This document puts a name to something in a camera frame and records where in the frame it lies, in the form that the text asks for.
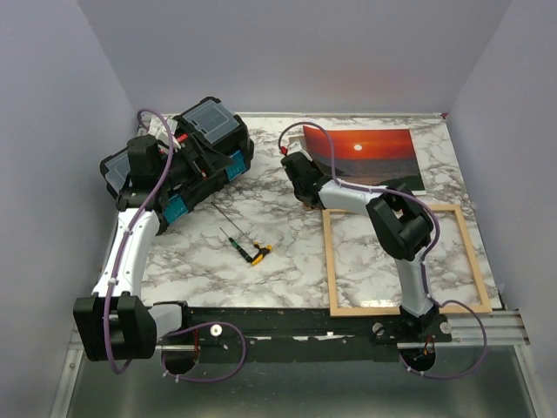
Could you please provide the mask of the wooden picture frame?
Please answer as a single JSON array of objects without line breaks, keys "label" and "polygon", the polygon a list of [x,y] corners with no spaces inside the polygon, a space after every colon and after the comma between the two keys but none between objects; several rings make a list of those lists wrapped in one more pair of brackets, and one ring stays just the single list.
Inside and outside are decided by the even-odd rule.
[{"label": "wooden picture frame", "polygon": [[[433,204],[440,241],[426,256],[430,289],[439,302],[458,300],[479,314],[493,306],[460,206]],[[394,259],[363,215],[324,210],[325,261],[332,317],[399,314],[401,290]]]}]

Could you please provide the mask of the sunset photo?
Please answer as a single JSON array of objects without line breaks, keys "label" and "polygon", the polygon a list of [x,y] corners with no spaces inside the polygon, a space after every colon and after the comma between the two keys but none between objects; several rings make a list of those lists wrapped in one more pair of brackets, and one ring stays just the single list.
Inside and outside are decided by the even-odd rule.
[{"label": "sunset photo", "polygon": [[303,152],[326,176],[346,183],[404,185],[415,195],[426,193],[409,129],[326,130],[310,122],[301,127],[301,136],[279,139],[284,157]]}]

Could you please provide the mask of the green black screwdriver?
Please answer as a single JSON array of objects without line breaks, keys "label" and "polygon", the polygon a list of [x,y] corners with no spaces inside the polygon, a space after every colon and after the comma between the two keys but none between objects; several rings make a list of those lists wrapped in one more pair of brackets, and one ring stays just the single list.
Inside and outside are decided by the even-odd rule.
[{"label": "green black screwdriver", "polygon": [[252,256],[232,236],[230,236],[222,227],[220,227],[220,230],[226,236],[226,238],[231,243],[231,245],[240,254],[242,259],[245,260],[247,263],[252,263],[252,261],[253,261]]}]

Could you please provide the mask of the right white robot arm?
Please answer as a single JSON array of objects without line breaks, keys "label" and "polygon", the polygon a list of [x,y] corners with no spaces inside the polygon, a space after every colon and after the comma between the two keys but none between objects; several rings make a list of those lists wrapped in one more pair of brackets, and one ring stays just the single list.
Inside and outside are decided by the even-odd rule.
[{"label": "right white robot arm", "polygon": [[424,256],[434,222],[412,192],[397,188],[348,185],[320,171],[303,152],[281,159],[295,197],[313,209],[342,210],[368,216],[383,250],[397,267],[402,299],[401,333],[412,341],[432,331],[439,307],[429,291]]}]

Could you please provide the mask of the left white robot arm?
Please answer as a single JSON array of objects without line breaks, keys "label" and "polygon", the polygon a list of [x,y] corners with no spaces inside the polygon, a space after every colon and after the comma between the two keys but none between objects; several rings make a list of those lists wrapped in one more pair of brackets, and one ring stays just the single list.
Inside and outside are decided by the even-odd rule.
[{"label": "left white robot arm", "polygon": [[90,296],[76,299],[73,316],[87,358],[108,361],[117,374],[119,361],[151,358],[164,337],[182,344],[192,336],[186,303],[148,307],[140,292],[155,237],[228,182],[231,154],[218,155],[196,139],[189,134],[185,146],[171,149],[152,135],[136,136],[100,165],[105,179],[118,162],[127,161],[129,170],[121,188],[107,185],[117,206],[116,229],[99,280]]}]

